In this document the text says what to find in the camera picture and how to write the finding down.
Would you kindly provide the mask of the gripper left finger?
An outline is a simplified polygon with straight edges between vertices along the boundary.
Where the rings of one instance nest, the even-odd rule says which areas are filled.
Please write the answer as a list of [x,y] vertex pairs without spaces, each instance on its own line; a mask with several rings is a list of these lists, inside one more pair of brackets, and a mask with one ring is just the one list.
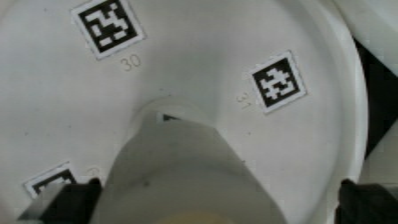
[[101,191],[98,178],[83,184],[51,184],[18,220],[34,224],[89,224]]

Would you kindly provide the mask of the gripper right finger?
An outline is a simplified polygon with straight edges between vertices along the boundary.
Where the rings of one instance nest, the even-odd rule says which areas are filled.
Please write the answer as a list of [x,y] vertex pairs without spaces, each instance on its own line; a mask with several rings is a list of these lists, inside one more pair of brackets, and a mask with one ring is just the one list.
[[398,224],[398,185],[341,181],[334,224]]

